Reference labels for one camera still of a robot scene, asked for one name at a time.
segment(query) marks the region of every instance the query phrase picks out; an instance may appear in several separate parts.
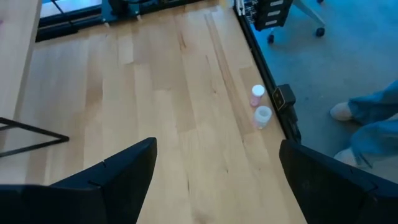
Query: light wood surface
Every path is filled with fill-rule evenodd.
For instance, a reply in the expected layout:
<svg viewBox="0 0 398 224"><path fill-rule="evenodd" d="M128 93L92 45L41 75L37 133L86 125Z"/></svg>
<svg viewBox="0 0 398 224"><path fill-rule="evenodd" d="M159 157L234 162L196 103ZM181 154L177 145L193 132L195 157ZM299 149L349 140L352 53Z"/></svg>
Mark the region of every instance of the light wood surface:
<svg viewBox="0 0 398 224"><path fill-rule="evenodd" d="M14 118L41 5L41 0L0 0L0 117Z"/></svg>
<svg viewBox="0 0 398 224"><path fill-rule="evenodd" d="M70 12L86 7L97 6L102 4L102 0L59 0L57 4L60 6L63 12ZM46 2L43 4L41 17L47 17L52 15L60 14L60 11L52 2Z"/></svg>
<svg viewBox="0 0 398 224"><path fill-rule="evenodd" d="M199 2L142 19L36 45L21 118L71 141L0 159L0 182L51 184L154 136L139 223L305 223L276 117L253 128L261 78L233 11Z"/></svg>

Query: wooden tabletop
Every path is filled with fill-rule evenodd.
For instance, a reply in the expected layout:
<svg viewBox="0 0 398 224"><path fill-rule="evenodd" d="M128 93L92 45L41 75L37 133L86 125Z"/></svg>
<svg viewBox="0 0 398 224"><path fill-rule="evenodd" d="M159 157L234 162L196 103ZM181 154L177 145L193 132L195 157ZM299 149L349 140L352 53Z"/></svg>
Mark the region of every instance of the wooden tabletop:
<svg viewBox="0 0 398 224"><path fill-rule="evenodd" d="M41 0L0 0L0 117L14 118L41 5Z"/></svg>

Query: chair wheel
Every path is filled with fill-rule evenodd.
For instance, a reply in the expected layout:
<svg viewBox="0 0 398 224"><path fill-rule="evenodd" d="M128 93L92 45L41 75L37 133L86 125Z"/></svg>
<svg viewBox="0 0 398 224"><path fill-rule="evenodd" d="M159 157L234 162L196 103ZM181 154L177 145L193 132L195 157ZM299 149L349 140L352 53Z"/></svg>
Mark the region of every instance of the chair wheel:
<svg viewBox="0 0 398 224"><path fill-rule="evenodd" d="M268 35L267 40L268 40L268 44L273 44L274 43L274 35L273 34Z"/></svg>
<svg viewBox="0 0 398 224"><path fill-rule="evenodd" d="M325 35L325 28L323 28L323 27L317 28L315 35L317 37L322 37L323 35Z"/></svg>

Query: pink cup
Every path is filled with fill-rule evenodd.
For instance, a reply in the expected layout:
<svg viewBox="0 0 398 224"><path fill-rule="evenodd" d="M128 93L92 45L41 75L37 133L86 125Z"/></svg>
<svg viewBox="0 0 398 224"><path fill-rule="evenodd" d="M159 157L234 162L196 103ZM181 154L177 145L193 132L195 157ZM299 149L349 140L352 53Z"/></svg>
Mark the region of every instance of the pink cup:
<svg viewBox="0 0 398 224"><path fill-rule="evenodd" d="M261 97L265 93L266 89L262 85L255 85L251 89L251 99L250 105L251 106L258 106L261 101Z"/></svg>

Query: black bracket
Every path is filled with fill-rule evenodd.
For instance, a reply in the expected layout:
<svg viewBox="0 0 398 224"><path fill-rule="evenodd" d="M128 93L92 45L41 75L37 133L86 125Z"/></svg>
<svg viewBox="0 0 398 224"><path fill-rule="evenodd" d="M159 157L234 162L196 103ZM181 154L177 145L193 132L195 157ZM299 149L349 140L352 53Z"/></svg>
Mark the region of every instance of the black bracket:
<svg viewBox="0 0 398 224"><path fill-rule="evenodd" d="M4 125L4 126L0 127L0 131L5 131L5 130L11 129L11 128L21 128L21 129L24 129L27 131L32 131L33 133L39 133L39 134L43 134L46 136L51 136L51 137L57 138L56 140L43 142L43 143L39 143L39 144L34 144L32 146L22 147L22 148L14 149L14 150L7 151L7 152L0 152L0 157L11 156L11 155L18 154L21 152L27 152L27 151L31 151L34 149L40 149L42 147L52 146L54 144L59 144L59 143L69 141L68 136L64 136L62 134L57 134L57 133L47 131L47 130L44 130L41 128L36 128L31 125L23 124L23 123L13 121L10 119L6 119L6 118L0 118L0 124Z"/></svg>

